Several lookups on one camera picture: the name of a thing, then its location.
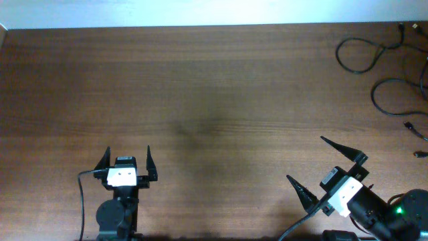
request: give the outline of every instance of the brown wooden tabletop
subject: brown wooden tabletop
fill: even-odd
[[[406,41],[427,47],[407,24]],[[419,79],[427,57],[401,48],[356,75],[334,57],[345,37],[391,44],[396,23],[131,27],[11,30],[0,51],[0,236],[76,240],[77,173],[93,169],[107,146],[133,155],[145,173],[150,145],[159,180],[140,190],[138,231],[147,236],[279,236],[305,215],[286,179],[318,197],[336,165],[352,163],[320,139],[363,150],[364,184],[383,199],[427,189],[428,145],[404,126],[428,131],[426,118],[375,109],[381,78]],[[354,67],[373,48],[341,52]],[[388,110],[428,110],[408,86],[382,86]],[[111,199],[83,180],[85,239],[95,239],[98,206]],[[326,229],[362,234],[337,213],[322,213],[295,233]]]

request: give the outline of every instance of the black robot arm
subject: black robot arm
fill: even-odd
[[[158,180],[156,166],[147,147],[146,169],[148,175],[137,176],[135,157],[117,157],[114,166],[110,166],[110,148],[94,170],[106,170],[94,173],[101,179],[107,190],[113,191],[113,199],[105,201],[96,212],[96,221],[100,225],[97,241],[141,240],[136,234],[138,215],[138,190],[150,187],[151,181]]]
[[[427,238],[428,191],[414,189],[395,196],[398,199],[393,203],[392,199],[385,202],[361,183],[368,175],[368,171],[362,167],[368,157],[362,151],[321,138],[355,164],[349,171],[340,167],[333,168],[320,183],[326,191],[320,200],[294,178],[287,176],[308,213],[308,218],[318,210],[322,210],[327,216],[336,210],[341,216],[350,216],[352,221],[358,222],[378,240],[414,241]],[[280,240],[301,223],[286,230]]]

